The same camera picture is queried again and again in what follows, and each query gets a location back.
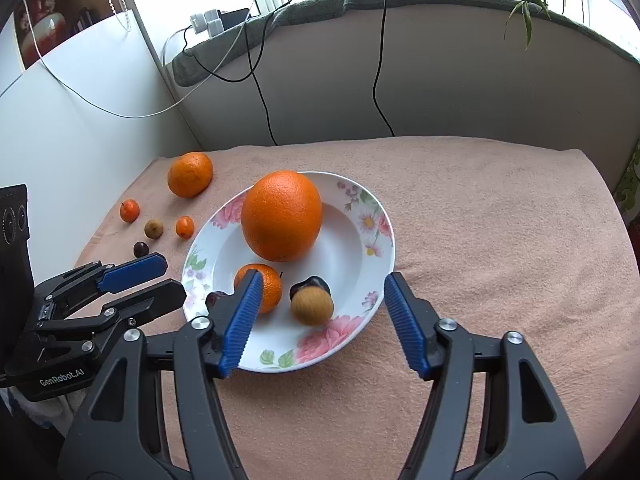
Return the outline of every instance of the white plate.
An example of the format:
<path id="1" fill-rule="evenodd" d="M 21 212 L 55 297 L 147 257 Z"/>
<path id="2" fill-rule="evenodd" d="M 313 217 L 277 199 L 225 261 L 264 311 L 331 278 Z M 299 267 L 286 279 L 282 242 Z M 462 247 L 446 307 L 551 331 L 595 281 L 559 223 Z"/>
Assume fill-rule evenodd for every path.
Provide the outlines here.
<path id="1" fill-rule="evenodd" d="M 187 320 L 207 315 L 204 299 L 210 292 L 232 294 L 236 272 L 245 264 L 264 263 L 282 272 L 282 299 L 270 313 L 258 314 L 240 359 L 243 370 L 288 372 L 336 353 L 375 314 L 385 277 L 394 269 L 394 232 L 378 199 L 346 177 L 321 171 L 300 173 L 316 185 L 323 204 L 320 234 L 306 256 L 276 263 L 254 254 L 240 227 L 247 188 L 202 227 L 182 269 Z M 324 279 L 334 300 L 334 316 L 322 328 L 303 326 L 289 313 L 289 289 L 309 276 Z"/>

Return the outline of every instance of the white cable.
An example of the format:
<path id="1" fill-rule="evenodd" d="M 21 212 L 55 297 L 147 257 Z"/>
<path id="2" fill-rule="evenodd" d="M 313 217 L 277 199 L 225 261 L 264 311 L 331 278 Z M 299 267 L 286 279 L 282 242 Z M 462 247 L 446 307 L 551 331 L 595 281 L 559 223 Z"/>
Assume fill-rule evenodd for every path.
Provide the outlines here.
<path id="1" fill-rule="evenodd" d="M 68 90 L 71 90 L 74 94 L 76 94 L 79 98 L 81 98 L 84 102 L 86 102 L 87 104 L 90 104 L 92 107 L 94 108 L 98 108 L 98 110 L 102 110 L 103 112 L 107 112 L 108 114 L 111 115 L 115 115 L 116 117 L 121 117 L 123 119 L 145 119 L 148 117 L 153 117 L 159 114 L 162 114 L 168 110 L 171 110 L 171 108 L 174 108 L 175 106 L 179 105 L 182 101 L 184 101 L 187 97 L 189 97 L 193 92 L 195 92 L 198 88 L 200 88 L 200 86 L 202 86 L 204 83 L 207 82 L 207 80 L 211 77 L 212 74 L 209 74 L 206 78 L 204 78 L 202 81 L 200 81 L 194 88 L 192 88 L 187 94 L 185 94 L 184 97 L 182 97 L 179 101 L 176 101 L 174 104 L 172 104 L 171 106 L 165 108 L 164 110 L 160 110 L 159 112 L 154 112 L 152 114 L 147 114 L 147 115 L 141 115 L 141 116 L 129 116 L 129 115 L 122 115 L 122 114 L 118 114 L 116 112 L 111 112 L 110 110 L 106 110 L 104 108 L 102 108 L 101 106 L 98 106 L 95 103 L 92 103 L 91 101 L 89 101 L 89 99 L 86 99 L 85 97 L 82 97 L 76 90 L 74 90 L 73 88 L 71 88 L 71 86 L 69 86 L 68 84 L 66 84 L 64 81 L 60 80 L 60 78 L 58 76 L 56 76 L 51 69 L 47 66 L 47 64 L 44 62 L 44 59 L 42 59 L 42 54 L 40 53 L 40 49 L 38 48 L 38 42 L 36 41 L 36 35 L 33 31 L 33 25 L 31 24 L 31 16 L 29 14 L 29 6 L 27 5 L 27 1 L 26 0 L 22 0 L 23 4 L 24 4 L 24 8 L 26 10 L 26 14 L 27 14 L 27 21 L 29 22 L 29 30 L 31 31 L 31 37 L 33 38 L 33 45 L 35 46 L 36 52 L 38 53 L 38 57 L 40 58 L 40 62 L 42 63 L 43 67 L 47 70 L 47 72 L 49 72 L 49 74 L 51 74 L 52 78 L 55 79 L 57 82 L 59 82 L 62 86 L 64 86 L 65 88 L 67 88 Z M 251 8 L 254 6 L 255 4 L 255 0 L 252 1 L 251 6 L 249 7 L 249 10 L 251 11 Z M 240 34 L 242 34 L 242 31 L 244 30 L 244 27 L 246 26 L 246 22 L 249 20 L 249 18 L 251 17 L 251 12 L 248 12 L 246 15 L 246 18 L 244 19 L 244 22 L 242 22 L 242 26 L 240 27 L 240 29 L 238 30 L 238 35 L 236 36 L 234 42 L 231 44 L 231 46 L 229 47 L 229 50 L 226 51 L 225 56 L 222 58 L 222 60 L 220 61 L 220 63 L 218 63 L 218 66 L 215 67 L 215 69 L 212 70 L 213 73 L 217 72 L 217 70 L 222 66 L 222 64 L 225 62 L 225 59 L 227 58 L 227 56 L 229 55 L 229 53 L 233 50 L 233 47 L 236 46 L 236 43 L 238 42 L 238 39 L 240 38 Z"/>

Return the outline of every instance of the pink rose print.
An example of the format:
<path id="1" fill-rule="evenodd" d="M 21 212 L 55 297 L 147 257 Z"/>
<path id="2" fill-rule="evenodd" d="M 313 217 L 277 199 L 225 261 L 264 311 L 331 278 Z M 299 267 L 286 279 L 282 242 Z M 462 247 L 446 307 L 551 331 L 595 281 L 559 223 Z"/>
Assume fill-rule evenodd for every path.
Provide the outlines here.
<path id="1" fill-rule="evenodd" d="M 347 339 L 363 320 L 364 316 L 338 316 L 329 320 L 324 329 L 309 334 L 298 343 L 296 362 L 306 363 L 326 354 Z"/>
<path id="2" fill-rule="evenodd" d="M 378 229 L 381 234 L 391 236 L 391 227 L 389 222 L 386 221 L 386 216 L 382 213 L 380 213 L 380 218 L 378 218 Z"/>
<path id="3" fill-rule="evenodd" d="M 220 227 L 220 229 L 226 228 L 229 224 L 237 224 L 240 221 L 242 204 L 244 204 L 245 197 L 246 193 L 236 196 L 231 202 L 213 215 L 211 223 Z"/>

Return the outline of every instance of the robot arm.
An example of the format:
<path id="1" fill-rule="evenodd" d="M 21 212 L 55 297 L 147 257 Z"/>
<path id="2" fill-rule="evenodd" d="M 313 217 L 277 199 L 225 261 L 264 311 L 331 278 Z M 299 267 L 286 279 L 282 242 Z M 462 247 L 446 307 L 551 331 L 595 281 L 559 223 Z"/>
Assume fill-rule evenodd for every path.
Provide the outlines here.
<path id="1" fill-rule="evenodd" d="M 254 273 L 234 295 L 209 305 L 207 317 L 174 333 L 146 337 L 133 328 L 121 334 L 69 431 L 60 476 L 86 480 L 108 472 L 122 480 L 246 479 L 212 378 L 229 372 L 221 368 L 224 336 L 252 288 L 257 288 Z M 385 300 L 411 368 L 434 381 L 399 479 L 575 480 L 584 472 L 569 418 L 519 333 L 490 338 L 440 319 L 398 272 L 386 279 Z M 190 472 L 169 458 L 160 369 L 174 371 Z M 478 453 L 472 466 L 456 472 L 475 372 L 486 373 Z"/>

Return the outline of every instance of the small orange fruit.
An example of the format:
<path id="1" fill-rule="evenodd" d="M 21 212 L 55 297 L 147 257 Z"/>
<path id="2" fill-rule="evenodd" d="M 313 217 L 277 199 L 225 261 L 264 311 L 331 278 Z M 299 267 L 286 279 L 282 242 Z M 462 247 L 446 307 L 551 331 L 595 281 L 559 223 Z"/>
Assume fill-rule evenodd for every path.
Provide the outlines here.
<path id="1" fill-rule="evenodd" d="M 303 174 L 275 171 L 247 192 L 241 222 L 254 253 L 271 262 L 290 262 L 304 256 L 318 238 L 320 194 Z"/>
<path id="2" fill-rule="evenodd" d="M 120 204 L 120 218 L 122 218 L 126 223 L 130 224 L 135 222 L 139 215 L 140 206 L 135 200 L 129 198 Z"/>
<path id="3" fill-rule="evenodd" d="M 272 267 L 265 264 L 248 264 L 240 267 L 234 279 L 234 288 L 238 287 L 249 269 L 255 269 L 262 275 L 262 303 L 260 314 L 270 312 L 280 302 L 282 297 L 282 281 Z"/>
<path id="4" fill-rule="evenodd" d="M 169 189 L 182 198 L 191 198 L 203 192 L 213 178 L 211 159 L 200 152 L 185 153 L 169 168 L 166 182 Z"/>
<path id="5" fill-rule="evenodd" d="M 193 224 L 193 218 L 190 216 L 181 216 L 175 222 L 175 233 L 180 237 L 188 240 L 193 235 L 195 225 Z"/>

